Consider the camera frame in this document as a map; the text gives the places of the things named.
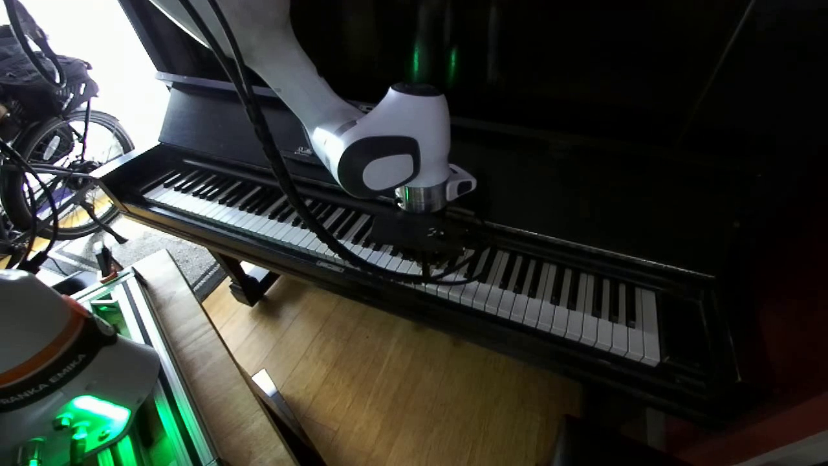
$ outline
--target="piano leg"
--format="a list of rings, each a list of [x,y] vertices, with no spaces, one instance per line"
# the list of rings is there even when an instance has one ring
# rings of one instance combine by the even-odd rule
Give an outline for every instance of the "piano leg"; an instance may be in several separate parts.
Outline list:
[[[237,259],[210,250],[222,271],[229,277],[229,292],[244,305],[256,305],[269,284],[277,281],[278,275],[267,271],[262,279],[250,277]]]

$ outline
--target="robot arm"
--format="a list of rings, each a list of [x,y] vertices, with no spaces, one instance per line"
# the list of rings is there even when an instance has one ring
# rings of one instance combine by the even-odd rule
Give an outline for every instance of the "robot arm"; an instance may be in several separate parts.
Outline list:
[[[179,0],[152,0],[174,22],[203,44]],[[244,61],[303,121],[313,152],[351,196],[394,191],[400,210],[434,213],[475,189],[475,178],[447,162],[451,116],[431,87],[394,84],[366,114],[342,100],[316,73],[289,22],[289,0],[216,0]],[[224,34],[206,0],[194,0],[222,52]]]

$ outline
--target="piano keyboard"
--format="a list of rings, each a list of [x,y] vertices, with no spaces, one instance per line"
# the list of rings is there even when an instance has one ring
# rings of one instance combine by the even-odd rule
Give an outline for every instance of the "piano keyboard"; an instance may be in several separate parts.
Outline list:
[[[300,222],[273,187],[190,169],[170,170],[144,191],[144,200],[346,266]],[[383,268],[418,275],[416,260],[370,237],[370,214],[320,200],[308,200],[308,210],[356,257]],[[408,286],[639,364],[661,359],[651,290],[504,248],[474,254],[444,279],[466,284]]]

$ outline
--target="piano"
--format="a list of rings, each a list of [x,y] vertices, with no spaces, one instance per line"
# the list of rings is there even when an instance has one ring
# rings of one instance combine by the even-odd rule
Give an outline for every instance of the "piano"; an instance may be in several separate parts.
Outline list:
[[[421,55],[408,73],[447,87],[451,157],[479,178],[479,191],[440,216],[462,237],[458,266],[444,275],[454,284],[429,284],[363,271],[320,242],[273,180],[210,55],[144,3],[122,5],[170,84],[158,145],[97,170],[128,216],[683,418],[722,424],[761,398],[748,277],[774,216],[767,204],[782,204],[782,187],[766,175],[766,141],[782,135],[761,121],[787,109],[761,116],[733,91],[766,91],[752,82],[749,57],[788,38],[787,29],[764,37],[764,20],[778,11],[738,0],[620,11],[603,0],[492,0],[405,3],[387,12],[391,5],[360,3],[346,12],[353,22],[387,20],[363,30],[317,18],[316,3],[294,3],[300,42],[353,100],[374,100],[378,82],[408,69],[412,37]],[[348,34],[385,34],[387,47],[360,50],[344,42]],[[360,65],[391,65],[356,79],[329,47]],[[374,235],[378,224],[404,222],[394,202],[335,189],[298,118],[259,91],[313,216],[351,254],[418,271],[405,248]]]

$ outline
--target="wooden floor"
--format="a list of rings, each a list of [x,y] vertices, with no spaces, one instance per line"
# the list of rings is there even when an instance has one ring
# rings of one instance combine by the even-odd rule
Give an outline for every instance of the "wooden floor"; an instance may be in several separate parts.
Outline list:
[[[267,369],[338,466],[549,464],[580,386],[281,277],[256,307],[203,307],[249,372]]]

